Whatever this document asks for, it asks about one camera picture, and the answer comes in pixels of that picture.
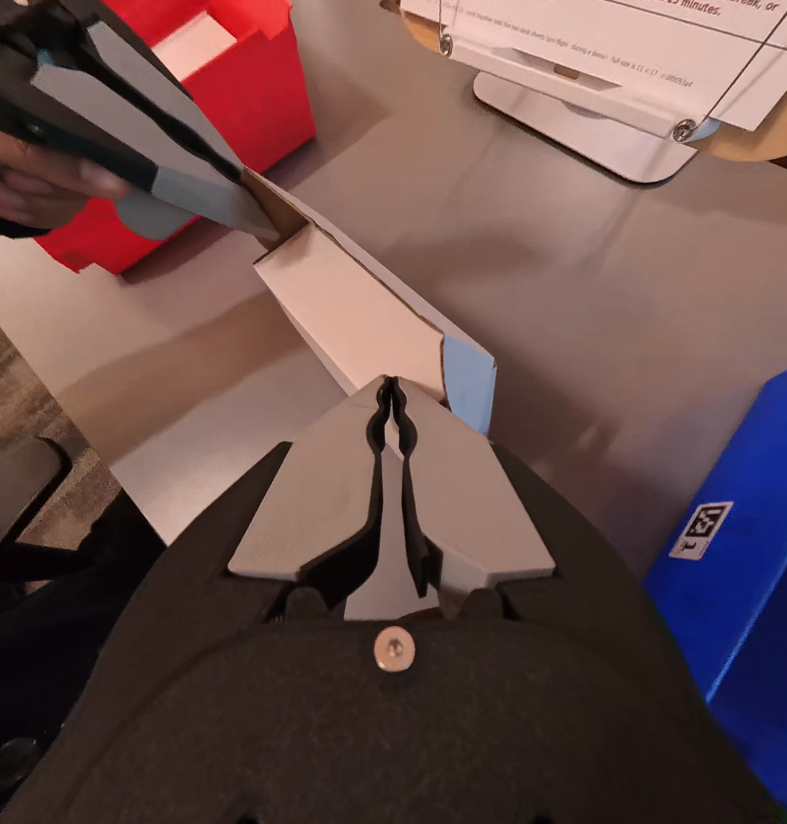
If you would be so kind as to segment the blue plastic bin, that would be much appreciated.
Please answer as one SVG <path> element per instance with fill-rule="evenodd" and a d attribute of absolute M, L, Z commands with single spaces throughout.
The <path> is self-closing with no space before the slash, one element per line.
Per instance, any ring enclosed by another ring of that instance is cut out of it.
<path fill-rule="evenodd" d="M 719 726 L 787 809 L 787 370 L 763 385 L 644 583 Z"/>

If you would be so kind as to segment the printed instruction sheet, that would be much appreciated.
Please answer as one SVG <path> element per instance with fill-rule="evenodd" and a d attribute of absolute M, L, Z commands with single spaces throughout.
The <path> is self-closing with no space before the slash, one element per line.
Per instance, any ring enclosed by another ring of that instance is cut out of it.
<path fill-rule="evenodd" d="M 706 12 L 681 2 L 456 1 L 458 63 L 661 139 L 705 102 Z M 401 2 L 437 23 L 437 1 Z"/>

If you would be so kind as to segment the person's left hand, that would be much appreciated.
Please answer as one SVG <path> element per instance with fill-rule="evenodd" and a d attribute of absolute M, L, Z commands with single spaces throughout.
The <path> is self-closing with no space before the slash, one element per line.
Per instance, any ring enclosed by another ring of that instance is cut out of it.
<path fill-rule="evenodd" d="M 37 229 L 70 222 L 90 199 L 120 201 L 131 187 L 98 164 L 0 131 L 0 218 Z"/>

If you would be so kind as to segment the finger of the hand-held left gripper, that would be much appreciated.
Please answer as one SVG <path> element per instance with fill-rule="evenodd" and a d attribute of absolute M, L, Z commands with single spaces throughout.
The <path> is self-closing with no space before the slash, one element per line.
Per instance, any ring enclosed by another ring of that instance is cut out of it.
<path fill-rule="evenodd" d="M 200 216 L 252 234 L 264 243 L 279 240 L 273 221 L 238 180 L 183 148 L 152 118 L 96 78 L 41 64 L 30 83 L 152 163 L 152 181 L 145 182 L 140 161 L 130 158 L 130 170 L 119 170 L 118 161 L 96 160 L 131 182 L 132 193 L 116 204 L 116 210 L 120 221 L 135 234 L 162 241 Z"/>
<path fill-rule="evenodd" d="M 238 183 L 243 163 L 203 110 L 148 49 L 139 51 L 105 21 L 86 28 L 88 71 L 141 111 L 178 147 Z"/>

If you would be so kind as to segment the red plastic bin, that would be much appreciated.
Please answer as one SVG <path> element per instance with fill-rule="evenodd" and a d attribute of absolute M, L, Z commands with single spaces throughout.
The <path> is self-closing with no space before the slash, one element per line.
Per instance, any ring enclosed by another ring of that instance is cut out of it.
<path fill-rule="evenodd" d="M 237 44 L 179 81 L 243 163 L 273 167 L 316 134 L 298 55 L 292 3 L 285 1 L 107 1 L 153 47 L 202 11 Z M 79 273 L 96 264 L 126 272 L 165 243 L 127 229 L 113 203 L 91 200 L 60 229 L 36 240 L 55 261 Z"/>

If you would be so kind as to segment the instruction sheet on stand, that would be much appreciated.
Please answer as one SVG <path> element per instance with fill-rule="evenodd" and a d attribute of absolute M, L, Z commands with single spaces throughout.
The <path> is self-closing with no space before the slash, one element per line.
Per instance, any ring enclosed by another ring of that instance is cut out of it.
<path fill-rule="evenodd" d="M 439 47 L 439 25 L 417 15 L 402 11 L 400 3 L 401 2 L 383 2 L 383 5 L 389 6 L 393 11 L 398 13 L 409 33 L 417 42 L 430 51 L 441 55 Z M 453 61 L 450 57 L 442 57 L 448 61 Z M 474 69 L 477 74 L 482 73 L 482 71 L 475 67 L 470 68 Z M 564 103 L 574 109 L 580 109 L 585 113 L 594 114 L 568 102 Z M 673 134 L 670 139 L 664 140 L 677 142 L 673 139 Z M 712 136 L 703 138 L 699 142 L 681 144 L 693 146 L 698 150 L 698 153 L 707 153 L 713 157 L 729 161 L 777 161 L 787 157 L 787 108 L 773 120 L 770 128 L 760 129 L 757 133 L 748 133 L 733 127 L 726 127 L 724 129 L 718 129 Z"/>

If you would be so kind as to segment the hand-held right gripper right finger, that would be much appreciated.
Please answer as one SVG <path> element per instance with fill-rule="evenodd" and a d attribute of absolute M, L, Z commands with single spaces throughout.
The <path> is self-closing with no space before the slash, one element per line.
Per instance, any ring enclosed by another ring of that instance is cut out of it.
<path fill-rule="evenodd" d="M 414 382 L 391 379 L 402 455 L 401 509 L 416 592 L 464 599 L 549 577 L 556 562 L 488 438 Z"/>

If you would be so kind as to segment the black office chair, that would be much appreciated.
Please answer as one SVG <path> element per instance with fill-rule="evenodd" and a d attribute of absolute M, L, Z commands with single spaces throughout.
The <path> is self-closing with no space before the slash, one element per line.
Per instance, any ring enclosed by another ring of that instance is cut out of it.
<path fill-rule="evenodd" d="M 47 438 L 30 437 L 0 452 L 0 550 L 21 536 L 72 468 L 69 454 Z"/>

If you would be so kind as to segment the white cardboard mailer box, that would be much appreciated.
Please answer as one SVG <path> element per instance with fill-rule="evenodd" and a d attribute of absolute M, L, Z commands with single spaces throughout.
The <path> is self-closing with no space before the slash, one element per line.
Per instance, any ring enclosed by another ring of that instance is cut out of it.
<path fill-rule="evenodd" d="M 236 37 L 202 11 L 176 29 L 152 52 L 179 81 L 192 76 L 237 44 Z"/>
<path fill-rule="evenodd" d="M 495 357 L 306 204 L 250 169 L 243 186 L 280 231 L 255 273 L 340 388 L 403 377 L 488 436 Z"/>

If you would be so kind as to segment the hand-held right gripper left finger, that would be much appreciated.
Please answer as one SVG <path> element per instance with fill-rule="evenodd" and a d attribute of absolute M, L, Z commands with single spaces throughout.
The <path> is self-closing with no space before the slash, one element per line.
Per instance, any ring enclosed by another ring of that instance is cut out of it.
<path fill-rule="evenodd" d="M 329 608 L 368 580 L 378 563 L 390 407 L 391 378 L 378 376 L 294 439 L 229 572 L 314 588 Z"/>

